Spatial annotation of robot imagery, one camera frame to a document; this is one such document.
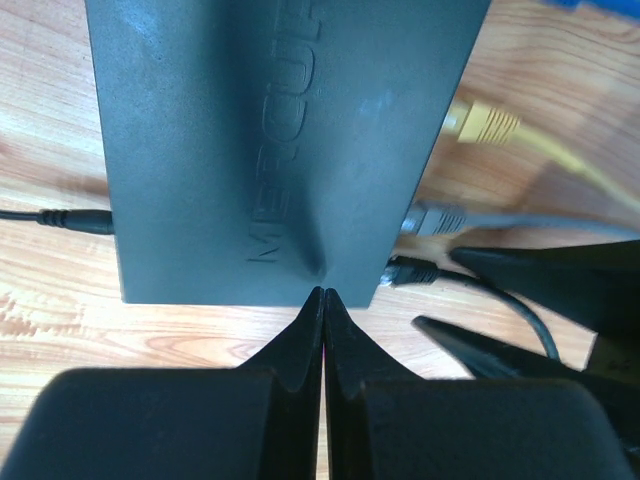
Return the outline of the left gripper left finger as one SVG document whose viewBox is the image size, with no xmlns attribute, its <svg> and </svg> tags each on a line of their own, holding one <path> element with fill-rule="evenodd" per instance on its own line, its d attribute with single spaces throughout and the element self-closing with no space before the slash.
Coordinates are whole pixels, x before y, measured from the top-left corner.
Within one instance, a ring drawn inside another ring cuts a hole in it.
<svg viewBox="0 0 640 480">
<path fill-rule="evenodd" d="M 82 368 L 37 397 L 14 444 L 18 479 L 312 479 L 324 293 L 226 369 Z"/>
</svg>

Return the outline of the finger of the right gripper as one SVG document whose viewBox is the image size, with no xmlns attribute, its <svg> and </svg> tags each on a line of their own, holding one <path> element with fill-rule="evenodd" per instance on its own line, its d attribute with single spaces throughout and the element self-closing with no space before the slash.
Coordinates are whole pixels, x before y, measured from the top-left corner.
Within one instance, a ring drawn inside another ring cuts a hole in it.
<svg viewBox="0 0 640 480">
<path fill-rule="evenodd" d="M 419 316 L 412 325 L 459 361 L 476 378 L 536 378 L 578 381 L 583 374 L 558 360 L 459 326 Z"/>
<path fill-rule="evenodd" d="M 449 258 L 607 337 L 639 338 L 639 242 L 547 249 L 456 247 Z"/>
</svg>

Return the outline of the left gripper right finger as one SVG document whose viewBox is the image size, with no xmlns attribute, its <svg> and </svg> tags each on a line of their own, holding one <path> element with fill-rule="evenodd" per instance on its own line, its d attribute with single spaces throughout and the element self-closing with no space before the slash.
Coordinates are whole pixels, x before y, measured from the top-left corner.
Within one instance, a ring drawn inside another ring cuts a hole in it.
<svg viewBox="0 0 640 480">
<path fill-rule="evenodd" d="M 631 479 L 635 389 L 581 380 L 427 380 L 324 306 L 334 479 Z"/>
</svg>

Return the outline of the black network switch box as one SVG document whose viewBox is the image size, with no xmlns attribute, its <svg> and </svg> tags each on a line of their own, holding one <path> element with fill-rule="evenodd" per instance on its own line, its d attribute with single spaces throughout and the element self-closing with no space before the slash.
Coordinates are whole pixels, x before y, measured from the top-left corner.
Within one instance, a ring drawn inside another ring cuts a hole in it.
<svg viewBox="0 0 640 480">
<path fill-rule="evenodd" d="M 90 1 L 122 297 L 367 307 L 485 1 Z"/>
</svg>

